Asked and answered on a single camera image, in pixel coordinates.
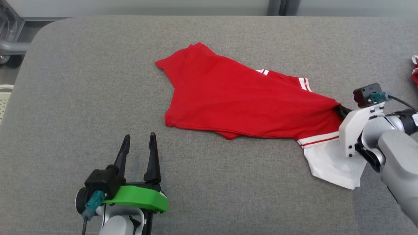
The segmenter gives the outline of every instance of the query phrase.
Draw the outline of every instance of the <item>gray tabletop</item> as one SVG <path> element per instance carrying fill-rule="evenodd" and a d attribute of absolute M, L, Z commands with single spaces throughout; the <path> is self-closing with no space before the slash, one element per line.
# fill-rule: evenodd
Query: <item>gray tabletop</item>
<path fill-rule="evenodd" d="M 352 91 L 373 82 L 417 106 L 417 35 L 416 21 L 384 18 L 54 22 L 33 40 L 0 126 L 0 234 L 79 233 L 74 198 L 84 180 L 114 161 L 128 133 L 126 178 L 141 180 L 151 131 L 169 200 L 154 234 L 416 234 L 369 166 L 348 190 L 311 176 L 294 140 L 166 127 L 173 87 L 154 62 L 200 41 L 251 68 L 309 78 L 314 92 L 352 109 Z M 386 112 L 404 108 L 390 102 Z"/>

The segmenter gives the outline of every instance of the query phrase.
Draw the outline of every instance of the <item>cable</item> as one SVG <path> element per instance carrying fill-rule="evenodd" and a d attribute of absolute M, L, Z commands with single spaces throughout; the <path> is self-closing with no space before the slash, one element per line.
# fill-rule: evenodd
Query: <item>cable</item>
<path fill-rule="evenodd" d="M 83 231 L 81 232 L 81 235 L 86 235 L 87 219 L 87 217 L 84 217 Z"/>
<path fill-rule="evenodd" d="M 391 96 L 391 95 L 388 95 L 387 97 L 390 98 L 390 99 L 394 99 L 394 100 L 398 101 L 399 103 L 402 103 L 402 104 L 408 106 L 409 108 L 413 109 L 415 112 L 418 112 L 418 109 L 414 108 L 412 105 L 408 104 L 407 102 L 405 102 L 405 101 L 403 101 L 399 98 L 396 98 L 396 97 Z"/>

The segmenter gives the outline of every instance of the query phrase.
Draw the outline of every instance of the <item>white basket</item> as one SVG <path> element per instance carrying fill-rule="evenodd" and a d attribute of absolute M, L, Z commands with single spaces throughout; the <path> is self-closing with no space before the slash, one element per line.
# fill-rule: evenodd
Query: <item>white basket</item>
<path fill-rule="evenodd" d="M 13 89 L 13 85 L 0 85 L 0 90 L 1 89 Z M 9 102 L 10 94 L 11 92 L 0 92 L 0 124 L 3 120 L 4 111 Z"/>

